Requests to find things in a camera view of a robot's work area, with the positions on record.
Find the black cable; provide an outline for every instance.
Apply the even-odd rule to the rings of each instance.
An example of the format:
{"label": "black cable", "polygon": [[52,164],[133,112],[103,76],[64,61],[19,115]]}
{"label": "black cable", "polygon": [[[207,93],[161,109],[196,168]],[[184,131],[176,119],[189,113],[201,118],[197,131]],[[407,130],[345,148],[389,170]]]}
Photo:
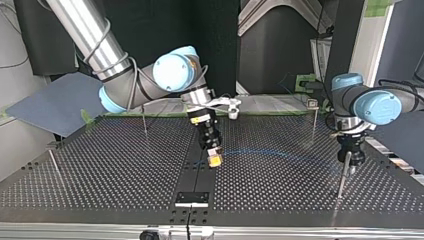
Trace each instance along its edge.
{"label": "black cable", "polygon": [[337,128],[335,128],[335,127],[331,126],[331,125],[328,123],[328,120],[330,119],[330,116],[331,116],[331,114],[332,114],[332,113],[333,113],[333,112],[328,112],[328,113],[327,113],[327,116],[325,116],[324,122],[325,122],[325,125],[327,126],[327,128],[328,128],[328,129],[330,129],[331,131],[337,132],[337,131],[338,131],[338,130],[337,130]]}
{"label": "black cable", "polygon": [[424,97],[421,96],[421,95],[419,95],[418,93],[415,93],[413,91],[409,91],[409,90],[404,89],[404,88],[395,87],[395,86],[380,86],[380,87],[370,88],[367,91],[363,92],[362,94],[365,94],[365,93],[370,92],[370,91],[373,91],[373,90],[384,90],[384,89],[398,90],[398,91],[402,91],[402,92],[406,92],[406,93],[412,94],[415,97],[417,97],[418,99],[420,99],[422,101],[422,103],[424,103]]}
{"label": "black cable", "polygon": [[378,85],[379,86],[384,86],[382,83],[385,83],[385,82],[386,83],[403,85],[403,86],[407,86],[407,87],[414,87],[414,88],[422,88],[422,89],[424,89],[424,86],[419,86],[419,85],[416,85],[416,84],[413,84],[413,83],[410,83],[410,82],[407,82],[407,81],[401,81],[401,82],[399,82],[399,81],[390,80],[390,79],[380,79],[380,80],[378,80]]}
{"label": "black cable", "polygon": [[0,69],[14,68],[14,67],[21,66],[21,65],[23,65],[24,63],[26,63],[26,62],[28,61],[28,59],[29,59],[29,57],[27,56],[27,57],[25,58],[25,60],[23,60],[23,61],[22,61],[22,62],[20,62],[20,63],[13,64],[13,65],[10,65],[10,66],[0,66]]}
{"label": "black cable", "polygon": [[322,15],[324,14],[325,3],[326,3],[326,0],[323,0],[322,6],[321,6],[321,12],[319,13],[319,17],[318,17],[318,25],[317,25],[317,32],[318,33],[317,33],[317,37],[315,39],[315,50],[316,50],[316,53],[317,53],[318,71],[319,71],[319,75],[321,76],[321,80],[322,80],[322,81],[319,81],[319,82],[322,84],[322,86],[324,88],[325,95],[327,96],[327,99],[330,102],[331,106],[334,106],[333,101],[331,100],[330,95],[328,94],[327,87],[325,86],[325,83],[324,83],[324,76],[322,75],[322,71],[321,71],[321,64],[319,62],[320,57],[319,57],[319,51],[318,51],[318,39],[320,37],[319,27],[321,25]]}

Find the white wall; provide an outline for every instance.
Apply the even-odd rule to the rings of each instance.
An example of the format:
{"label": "white wall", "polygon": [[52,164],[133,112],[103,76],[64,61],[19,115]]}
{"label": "white wall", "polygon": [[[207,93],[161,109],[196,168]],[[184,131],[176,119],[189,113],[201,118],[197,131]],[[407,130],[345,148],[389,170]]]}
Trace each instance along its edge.
{"label": "white wall", "polygon": [[[13,5],[12,0],[0,0]],[[16,16],[2,7],[18,26]],[[22,62],[27,57],[21,35],[0,14],[0,67]],[[33,76],[29,61],[13,68],[0,68],[0,110],[46,86],[46,78]],[[45,151],[51,133],[12,117],[0,116],[0,181]]]}
{"label": "white wall", "polygon": [[362,74],[365,85],[370,87],[374,86],[392,12],[393,5],[384,17],[363,17],[359,26],[350,72]]}

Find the gray panel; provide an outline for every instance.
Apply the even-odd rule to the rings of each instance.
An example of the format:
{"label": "gray panel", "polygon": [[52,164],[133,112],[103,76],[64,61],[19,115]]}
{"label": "gray panel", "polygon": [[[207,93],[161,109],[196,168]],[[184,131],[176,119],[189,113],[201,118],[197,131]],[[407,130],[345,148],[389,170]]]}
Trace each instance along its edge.
{"label": "gray panel", "polygon": [[81,110],[95,118],[104,113],[102,83],[81,73],[67,74],[6,110],[26,123],[68,137],[85,125]]}
{"label": "gray panel", "polygon": [[141,118],[100,120],[55,151],[59,172],[50,159],[23,167],[0,184],[0,222],[185,224],[173,202],[194,189],[196,172],[179,182],[186,158],[200,156],[187,155],[195,129],[186,118],[146,120],[147,135]]}
{"label": "gray panel", "polygon": [[200,170],[196,191],[211,191],[213,200],[197,222],[424,228],[424,187],[369,145],[366,164],[337,201],[340,146],[323,119],[315,133],[312,121],[308,115],[222,121],[224,162],[216,170]]}
{"label": "gray panel", "polygon": [[[422,22],[424,1],[403,0],[395,4],[387,32],[376,82],[382,78],[410,80],[424,52]],[[424,173],[423,112],[406,113],[395,122],[377,128],[376,138],[390,151]]]}
{"label": "gray panel", "polygon": [[316,35],[296,10],[271,9],[241,38],[238,81],[251,94],[293,92],[296,75],[314,70],[310,39]]}

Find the black panel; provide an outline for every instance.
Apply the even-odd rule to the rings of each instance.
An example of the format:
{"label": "black panel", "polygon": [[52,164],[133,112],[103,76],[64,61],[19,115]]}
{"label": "black panel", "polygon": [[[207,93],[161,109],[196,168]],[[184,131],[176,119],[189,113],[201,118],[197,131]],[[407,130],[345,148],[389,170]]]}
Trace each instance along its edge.
{"label": "black panel", "polygon": [[218,96],[236,93],[239,0],[191,0],[191,23],[206,80]]}
{"label": "black panel", "polygon": [[[424,51],[424,1],[395,4],[381,55],[378,79],[410,80]],[[424,112],[402,114],[396,121],[377,128],[376,138],[390,151],[424,173]]]}
{"label": "black panel", "polygon": [[294,90],[296,75],[314,72],[310,39],[317,36],[290,7],[270,10],[241,38],[239,81],[249,93]]}
{"label": "black panel", "polygon": [[37,1],[15,0],[15,6],[33,73],[75,72],[74,43],[54,13]]}
{"label": "black panel", "polygon": [[104,0],[121,47],[140,67],[178,47],[196,48],[218,95],[235,94],[238,0]]}
{"label": "black panel", "polygon": [[331,81],[335,76],[349,72],[363,8],[364,0],[339,1],[327,72],[325,74],[327,91],[330,91]]}

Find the end effector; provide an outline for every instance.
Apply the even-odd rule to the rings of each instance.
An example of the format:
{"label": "end effector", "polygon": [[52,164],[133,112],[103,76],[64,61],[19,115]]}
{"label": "end effector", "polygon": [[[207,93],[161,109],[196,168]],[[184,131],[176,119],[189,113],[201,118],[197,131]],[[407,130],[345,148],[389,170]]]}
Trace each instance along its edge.
{"label": "end effector", "polygon": [[356,73],[342,74],[333,79],[332,94],[337,140],[341,144],[338,159],[345,161],[352,153],[350,167],[365,162],[361,145],[365,130],[386,125],[401,113],[424,109],[424,89],[418,82],[391,82],[389,85],[369,88],[363,85],[362,76]]}

